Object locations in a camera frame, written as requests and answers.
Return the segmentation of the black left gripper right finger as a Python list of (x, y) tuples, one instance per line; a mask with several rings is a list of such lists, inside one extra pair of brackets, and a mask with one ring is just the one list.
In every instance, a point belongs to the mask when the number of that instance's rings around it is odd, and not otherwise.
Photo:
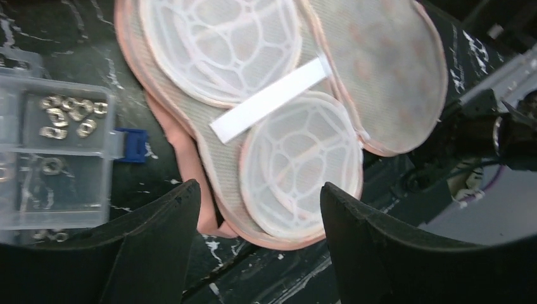
[(342, 303), (535, 303), (536, 237), (482, 246), (438, 236), (334, 184), (320, 207)]

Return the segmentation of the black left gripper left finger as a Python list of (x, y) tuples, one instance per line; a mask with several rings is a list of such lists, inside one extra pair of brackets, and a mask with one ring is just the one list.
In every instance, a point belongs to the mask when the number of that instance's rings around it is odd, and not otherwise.
[(196, 235), (195, 180), (56, 243), (1, 245), (2, 303), (180, 303)]

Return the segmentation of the peach print mesh laundry bag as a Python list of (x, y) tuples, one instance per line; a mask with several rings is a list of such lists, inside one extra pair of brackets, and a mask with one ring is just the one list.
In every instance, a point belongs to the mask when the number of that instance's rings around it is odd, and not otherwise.
[(324, 239), (321, 187), (359, 197), (365, 152), (418, 148), (445, 105), (417, 1), (116, 1), (114, 23), (153, 113), (196, 142), (227, 230), (272, 250)]

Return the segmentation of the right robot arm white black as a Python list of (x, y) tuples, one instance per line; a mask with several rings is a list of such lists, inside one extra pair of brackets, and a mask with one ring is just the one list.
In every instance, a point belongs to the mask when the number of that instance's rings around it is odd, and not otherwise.
[(515, 106), (497, 100), (491, 89), (465, 105), (458, 99), (454, 106), (412, 151), (415, 168), (400, 181), (407, 191), (423, 193), (441, 181), (491, 165), (536, 171), (536, 91)]

